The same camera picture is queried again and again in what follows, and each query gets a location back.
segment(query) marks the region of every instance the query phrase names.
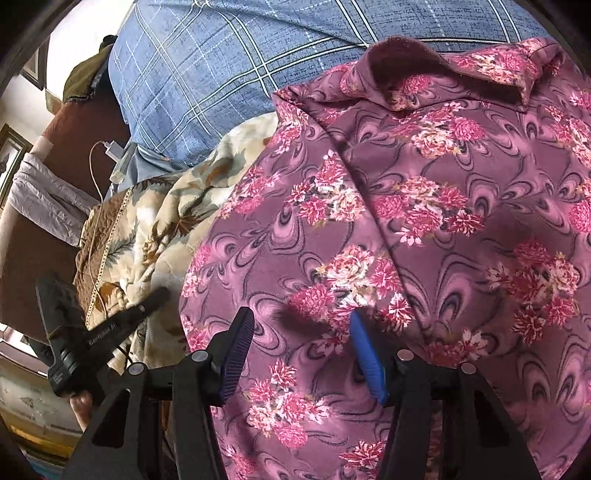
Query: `brown furniture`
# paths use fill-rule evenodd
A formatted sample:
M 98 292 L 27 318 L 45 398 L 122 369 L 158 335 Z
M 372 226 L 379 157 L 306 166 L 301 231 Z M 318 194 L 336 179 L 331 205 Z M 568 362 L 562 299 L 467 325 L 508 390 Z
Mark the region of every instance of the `brown furniture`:
M 101 89 L 91 100 L 65 104 L 43 136 L 53 144 L 45 165 L 61 179 L 98 199 L 90 176 L 90 149 L 101 140 L 125 145 L 129 128 L 112 91 Z M 93 154 L 93 171 L 103 192 L 115 166 L 104 152 L 103 147 L 97 147 Z M 63 280 L 72 281 L 76 253 L 75 247 L 6 205 L 0 216 L 0 323 L 46 342 L 35 281 L 51 270 Z

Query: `blue plaid bedsheet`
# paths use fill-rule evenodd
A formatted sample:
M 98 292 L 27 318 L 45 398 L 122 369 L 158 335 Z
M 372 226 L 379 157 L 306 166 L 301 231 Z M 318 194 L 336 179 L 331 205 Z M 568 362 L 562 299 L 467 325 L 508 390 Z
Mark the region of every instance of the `blue plaid bedsheet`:
M 512 0 L 139 0 L 109 74 L 133 140 L 195 165 L 274 90 L 390 35 L 447 52 L 548 34 Z

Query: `wall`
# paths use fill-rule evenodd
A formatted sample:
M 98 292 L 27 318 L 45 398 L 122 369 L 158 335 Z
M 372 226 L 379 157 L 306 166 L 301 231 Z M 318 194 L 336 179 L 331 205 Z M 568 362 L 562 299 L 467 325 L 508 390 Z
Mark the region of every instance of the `wall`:
M 14 77 L 0 100 L 0 128 L 8 124 L 33 144 L 52 119 L 45 92 L 20 75 Z
M 117 35 L 133 0 L 82 0 L 51 34 L 47 89 L 58 98 L 72 69 L 99 51 L 107 35 Z

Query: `blanket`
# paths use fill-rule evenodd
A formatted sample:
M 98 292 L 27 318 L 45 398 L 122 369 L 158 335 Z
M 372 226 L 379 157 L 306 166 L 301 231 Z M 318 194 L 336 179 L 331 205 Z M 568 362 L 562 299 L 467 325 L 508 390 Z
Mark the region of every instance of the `blanket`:
M 188 352 L 178 300 L 196 249 L 277 127 L 277 115 L 247 120 L 227 133 L 207 160 L 185 172 L 144 180 L 96 207 L 85 223 L 74 279 L 91 329 L 106 316 L 166 286 L 171 301 L 128 339 L 133 361 L 150 368 L 178 362 Z M 122 372 L 116 352 L 111 367 Z

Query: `bedsheet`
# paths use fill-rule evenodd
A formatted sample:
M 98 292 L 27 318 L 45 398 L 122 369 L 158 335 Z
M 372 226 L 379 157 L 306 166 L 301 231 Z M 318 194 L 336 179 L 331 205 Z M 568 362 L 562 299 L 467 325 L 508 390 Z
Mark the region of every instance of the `bedsheet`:
M 109 74 L 133 140 L 194 165 L 273 91 L 390 35 L 439 52 L 548 36 L 513 0 L 139 0 Z
M 166 286 L 172 300 L 126 342 L 130 357 L 150 368 L 183 358 L 187 344 L 178 315 L 183 278 L 222 205 L 277 127 L 276 113 L 250 119 L 226 134 L 209 158 L 182 173 L 140 182 L 91 212 L 76 257 L 74 285 L 86 325 L 137 304 Z M 124 356 L 111 367 L 120 373 Z

